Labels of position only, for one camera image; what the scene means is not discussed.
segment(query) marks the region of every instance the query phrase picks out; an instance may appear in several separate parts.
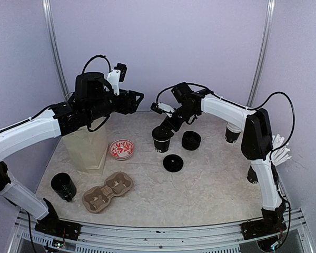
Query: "black cylinder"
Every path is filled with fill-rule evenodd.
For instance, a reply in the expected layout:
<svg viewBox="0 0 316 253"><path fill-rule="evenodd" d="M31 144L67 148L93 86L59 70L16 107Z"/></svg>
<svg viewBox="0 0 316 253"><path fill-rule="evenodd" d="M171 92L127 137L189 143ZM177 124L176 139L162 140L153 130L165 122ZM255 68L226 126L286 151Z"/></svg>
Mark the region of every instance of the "black cylinder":
<svg viewBox="0 0 316 253"><path fill-rule="evenodd" d="M61 199L67 202L72 201L76 195L76 186L67 173L56 174L51 181L51 187L61 197Z"/></svg>
<svg viewBox="0 0 316 253"><path fill-rule="evenodd" d="M165 153L167 150L169 150L171 134L169 134L167 131L164 131L161 126L157 126L152 130L152 137L154 148L157 152Z"/></svg>
<svg viewBox="0 0 316 253"><path fill-rule="evenodd" d="M238 139L240 133L234 133L228 128L226 128L226 134L225 134L225 139L229 143L236 143L236 140Z"/></svg>
<svg viewBox="0 0 316 253"><path fill-rule="evenodd" d="M196 150L200 146L201 137L198 133L193 131L186 131L183 134L181 145L187 150Z"/></svg>
<svg viewBox="0 0 316 253"><path fill-rule="evenodd" d="M253 184L258 183L258 177L256 176L255 171L252 169L252 166L249 167L249 170L247 173L247 180L249 183L253 183Z"/></svg>

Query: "red and white dish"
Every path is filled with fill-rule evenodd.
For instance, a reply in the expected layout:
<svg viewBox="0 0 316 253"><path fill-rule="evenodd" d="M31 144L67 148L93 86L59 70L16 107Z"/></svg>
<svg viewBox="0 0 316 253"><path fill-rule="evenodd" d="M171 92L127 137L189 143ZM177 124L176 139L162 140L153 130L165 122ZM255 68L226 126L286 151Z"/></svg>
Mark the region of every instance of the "red and white dish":
<svg viewBox="0 0 316 253"><path fill-rule="evenodd" d="M135 144L129 140L118 140L110 145L109 152L116 160L129 159L135 151Z"/></svg>

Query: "cardboard cup holder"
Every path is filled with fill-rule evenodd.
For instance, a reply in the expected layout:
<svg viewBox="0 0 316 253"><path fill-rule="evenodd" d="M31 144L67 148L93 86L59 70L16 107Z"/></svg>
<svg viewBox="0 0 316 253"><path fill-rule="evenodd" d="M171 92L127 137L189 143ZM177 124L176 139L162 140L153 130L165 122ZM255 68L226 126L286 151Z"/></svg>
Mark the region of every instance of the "cardboard cup holder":
<svg viewBox="0 0 316 253"><path fill-rule="evenodd" d="M87 190L82 201L89 212L98 213L106 208L113 197L119 197L133 186L132 179L124 172L116 172L104 181L103 186Z"/></svg>

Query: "black lid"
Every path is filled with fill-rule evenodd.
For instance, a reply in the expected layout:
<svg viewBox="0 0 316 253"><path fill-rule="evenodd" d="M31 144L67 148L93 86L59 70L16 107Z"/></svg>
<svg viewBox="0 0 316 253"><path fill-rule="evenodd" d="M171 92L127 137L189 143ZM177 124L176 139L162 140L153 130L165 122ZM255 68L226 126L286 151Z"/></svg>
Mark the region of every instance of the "black lid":
<svg viewBox="0 0 316 253"><path fill-rule="evenodd" d="M200 146L201 137L193 131L186 131L183 134L182 146L187 150L196 150Z"/></svg>
<svg viewBox="0 0 316 253"><path fill-rule="evenodd" d="M167 141L172 137L172 133L168 133L161 126L157 126L152 130L152 137L158 141Z"/></svg>
<svg viewBox="0 0 316 253"><path fill-rule="evenodd" d="M164 168L169 172L178 172L184 166L183 159L176 154L169 154L163 160Z"/></svg>

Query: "metal frame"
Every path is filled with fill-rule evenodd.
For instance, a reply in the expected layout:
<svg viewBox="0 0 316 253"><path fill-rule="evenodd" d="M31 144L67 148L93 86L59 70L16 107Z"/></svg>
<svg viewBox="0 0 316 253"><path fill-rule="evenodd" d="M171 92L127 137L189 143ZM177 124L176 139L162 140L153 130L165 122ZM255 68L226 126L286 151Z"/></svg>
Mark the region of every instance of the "metal frame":
<svg viewBox="0 0 316 253"><path fill-rule="evenodd" d="M267 52L268 41L270 37L270 31L273 23L273 14L275 9L275 0L268 0L267 14L265 18L261 49L259 54L258 63L253 78L253 84L248 97L247 106L251 107L255 100L256 92L258 91L260 77L262 73L263 63Z"/></svg>
<svg viewBox="0 0 316 253"><path fill-rule="evenodd" d="M54 22L53 22L53 15L52 15L52 8L51 8L51 1L42 0L42 2L43 2L43 11L44 11L44 16L46 18L46 24L47 24L48 34L49 34L49 38L51 42L51 47L52 47L58 79L60 81L63 97L67 99L67 95L69 94L69 89L65 81L60 54L58 52L56 36L55 36L55 28L54 28Z"/></svg>
<svg viewBox="0 0 316 253"><path fill-rule="evenodd" d="M305 253L313 253L310 233L301 209L292 210L290 230L298 230ZM289 211L284 214L288 224ZM240 252L240 244L256 239L244 240L240 224L245 221L231 222L211 226L180 228L135 228L105 226L91 223L82 224L78 241L66 240L65 252L72 253L135 253L135 252ZM32 229L36 244L51 244L53 236L39 233ZM29 240L28 217L20 212L11 235L8 253L16 253L21 239Z"/></svg>

